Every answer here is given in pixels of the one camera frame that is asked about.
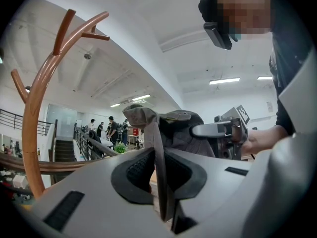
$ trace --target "standing person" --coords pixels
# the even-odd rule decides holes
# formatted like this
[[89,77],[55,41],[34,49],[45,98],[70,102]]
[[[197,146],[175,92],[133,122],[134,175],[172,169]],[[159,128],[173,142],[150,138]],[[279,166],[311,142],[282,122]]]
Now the standing person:
[[124,120],[122,124],[122,143],[127,146],[128,142],[128,131],[130,129],[128,128],[128,119]]
[[[198,5],[206,23],[215,23],[216,30],[229,40],[238,41],[241,34],[271,32],[273,50],[269,60],[277,97],[292,81],[312,48],[312,41],[298,16],[308,19],[310,2],[297,0],[200,0]],[[249,130],[242,153],[258,153],[295,130],[292,121],[277,100],[276,125],[267,130]]]
[[90,120],[90,123],[87,125],[87,131],[86,132],[89,133],[89,131],[96,129],[96,128],[94,128],[94,122],[95,122],[95,119],[91,119]]
[[101,131],[104,130],[104,122],[102,122],[101,124],[99,124],[98,128],[97,128],[97,136],[101,137]]
[[14,144],[13,140],[11,140],[11,142],[10,142],[10,150],[14,154],[14,152],[15,152],[15,144]]
[[105,131],[106,137],[108,137],[108,135],[109,135],[109,133],[110,133],[110,130],[111,130],[111,122],[109,122],[108,127],[107,127],[107,130]]
[[109,132],[108,138],[113,143],[113,149],[118,139],[118,124],[113,120],[113,116],[109,117],[109,122],[111,123],[111,130]]

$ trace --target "black railing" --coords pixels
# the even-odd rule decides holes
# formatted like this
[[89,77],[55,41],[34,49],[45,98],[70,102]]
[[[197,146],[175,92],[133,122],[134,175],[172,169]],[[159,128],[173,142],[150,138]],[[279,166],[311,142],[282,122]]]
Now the black railing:
[[112,157],[118,155],[117,152],[90,138],[86,133],[82,132],[80,127],[74,128],[74,139],[85,161],[101,159],[102,156]]
[[[22,129],[23,116],[0,109],[0,123],[13,129]],[[37,134],[46,136],[51,123],[38,121]]]

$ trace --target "curved copper tube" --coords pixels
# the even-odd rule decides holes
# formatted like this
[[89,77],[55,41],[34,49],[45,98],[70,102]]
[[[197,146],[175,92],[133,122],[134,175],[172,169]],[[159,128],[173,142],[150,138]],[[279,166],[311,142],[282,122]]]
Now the curved copper tube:
[[69,9],[59,27],[53,48],[53,55],[55,56],[59,55],[61,44],[63,43],[67,29],[70,25],[71,20],[75,16],[75,13],[76,11]]
[[31,91],[28,95],[25,95],[26,91],[23,87],[23,83],[18,73],[13,71],[12,74],[19,94],[22,100],[26,103],[23,115],[24,119],[22,122],[23,162],[25,173],[27,175],[30,188],[35,198],[39,198],[45,190],[37,157],[36,131],[40,107],[46,88],[57,66],[66,55],[66,53],[69,51],[69,49],[82,37],[82,34],[84,32],[88,32],[101,20],[107,18],[109,16],[109,13],[105,11],[91,18],[90,20],[79,26],[76,30],[74,30],[68,37],[62,40],[73,16],[74,11],[68,10],[63,22],[59,27],[56,42],[54,45],[54,51],[48,56],[48,58],[40,68],[39,72],[37,73],[33,81]]
[[94,34],[94,33],[82,33],[81,37],[99,39],[104,41],[110,40],[110,37],[108,35],[101,35],[101,34]]
[[23,101],[24,103],[26,103],[26,100],[27,100],[27,98],[28,98],[28,93],[27,93],[27,91],[25,90],[25,87],[24,87],[24,85],[23,85],[23,83],[22,83],[22,80],[21,80],[21,78],[20,78],[20,75],[19,75],[19,73],[18,73],[18,71],[17,71],[16,69],[14,69],[14,70],[11,72],[11,77],[12,77],[12,79],[13,79],[13,82],[14,82],[14,84],[15,84],[16,89],[17,89],[18,92],[19,92],[19,95],[20,95],[21,98],[22,98],[22,101]]

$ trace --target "green plant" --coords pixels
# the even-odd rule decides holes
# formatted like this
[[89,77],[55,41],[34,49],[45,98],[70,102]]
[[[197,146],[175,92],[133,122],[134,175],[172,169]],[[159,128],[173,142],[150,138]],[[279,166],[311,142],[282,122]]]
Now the green plant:
[[115,147],[114,147],[114,150],[117,152],[117,153],[124,153],[126,151],[126,148],[125,148],[125,145],[123,143],[119,143],[117,144]]

